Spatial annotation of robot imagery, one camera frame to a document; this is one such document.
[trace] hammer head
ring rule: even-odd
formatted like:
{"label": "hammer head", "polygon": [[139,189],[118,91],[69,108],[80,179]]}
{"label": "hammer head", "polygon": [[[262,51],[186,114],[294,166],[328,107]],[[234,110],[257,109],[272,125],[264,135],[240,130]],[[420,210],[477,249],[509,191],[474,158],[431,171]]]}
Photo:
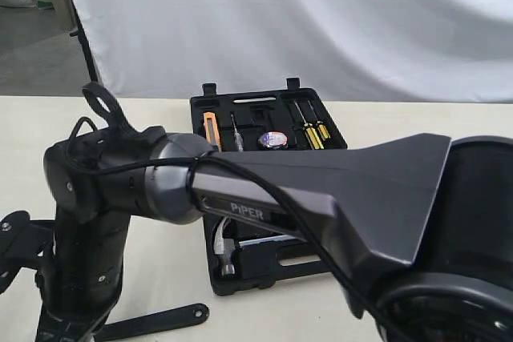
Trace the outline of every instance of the hammer head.
{"label": "hammer head", "polygon": [[214,254],[219,258],[221,275],[230,276],[235,274],[235,266],[232,262],[232,254],[235,251],[235,241],[224,237],[224,230],[230,223],[230,219],[224,217],[217,225],[214,235]]}

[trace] piper logo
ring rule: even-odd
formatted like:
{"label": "piper logo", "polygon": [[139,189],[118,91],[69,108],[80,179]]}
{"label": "piper logo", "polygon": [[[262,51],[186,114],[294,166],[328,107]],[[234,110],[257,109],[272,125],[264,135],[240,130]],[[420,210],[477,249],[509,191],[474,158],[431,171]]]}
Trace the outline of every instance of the piper logo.
{"label": "piper logo", "polygon": [[257,208],[245,206],[244,204],[230,202],[232,212],[251,219],[264,220],[264,213]]}

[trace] white backdrop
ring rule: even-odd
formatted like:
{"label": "white backdrop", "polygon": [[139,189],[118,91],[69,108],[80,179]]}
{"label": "white backdrop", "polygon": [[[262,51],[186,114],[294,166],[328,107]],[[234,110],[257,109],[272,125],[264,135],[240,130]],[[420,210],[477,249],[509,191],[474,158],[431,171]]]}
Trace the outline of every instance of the white backdrop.
{"label": "white backdrop", "polygon": [[118,95],[259,91],[299,76],[331,100],[513,100],[513,0],[75,4]]}

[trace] yellow screwdriver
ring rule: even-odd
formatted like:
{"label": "yellow screwdriver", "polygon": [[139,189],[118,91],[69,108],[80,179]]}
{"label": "yellow screwdriver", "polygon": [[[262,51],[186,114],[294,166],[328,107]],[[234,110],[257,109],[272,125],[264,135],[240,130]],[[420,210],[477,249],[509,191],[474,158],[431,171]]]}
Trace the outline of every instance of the yellow screwdriver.
{"label": "yellow screwdriver", "polygon": [[310,147],[312,147],[312,150],[322,150],[324,149],[324,146],[322,145],[321,140],[319,139],[319,135],[317,135],[317,131],[315,131],[315,128],[313,128],[312,123],[308,123],[305,119],[305,116],[303,115],[303,112],[301,111],[301,108],[299,108],[299,105],[294,100],[294,104],[296,105],[297,110],[299,111],[299,114],[301,115],[301,118],[303,119],[303,130],[305,131],[305,136],[308,139],[308,142],[310,143]]}
{"label": "yellow screwdriver", "polygon": [[313,109],[312,102],[308,101],[308,104],[310,105],[310,108],[312,109],[313,116],[315,116],[315,127],[317,127],[317,130],[319,131],[319,134],[321,134],[321,139],[326,141],[331,136],[329,135],[328,127],[317,117],[317,114],[315,113],[315,110]]}

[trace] wire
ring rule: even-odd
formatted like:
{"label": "wire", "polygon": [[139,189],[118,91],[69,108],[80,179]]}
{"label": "wire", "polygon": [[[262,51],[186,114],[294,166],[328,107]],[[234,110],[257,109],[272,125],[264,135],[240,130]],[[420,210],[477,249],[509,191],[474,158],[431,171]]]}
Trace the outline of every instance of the wire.
{"label": "wire", "polygon": [[281,208],[283,208],[285,214],[290,215],[296,220],[299,231],[311,244],[314,251],[325,263],[338,283],[363,306],[363,308],[378,322],[378,324],[384,327],[387,332],[401,338],[402,342],[416,342],[407,334],[405,334],[404,331],[401,330],[400,327],[397,326],[386,314],[381,312],[372,302],[370,302],[363,294],[360,293],[360,290],[353,284],[353,281],[342,271],[342,269],[334,261],[333,257],[324,249],[321,241],[313,233],[303,217],[298,214],[299,212],[304,211],[304,209],[293,198],[291,198],[290,195],[281,190],[278,186],[270,183],[269,181],[248,170],[247,168],[242,167],[236,163],[229,162],[225,159],[204,155],[196,158],[150,159],[142,162],[129,163],[119,167],[109,167],[103,170],[91,170],[85,167],[80,167],[75,165],[72,161],[70,164],[76,171],[95,176],[119,174],[121,172],[145,167],[187,166],[189,167],[187,183],[189,187],[192,185],[192,181],[194,179],[197,168],[204,164],[211,164],[218,166],[219,168],[223,168],[226,171],[231,171],[233,174],[240,176],[241,178],[254,182],[277,201]]}

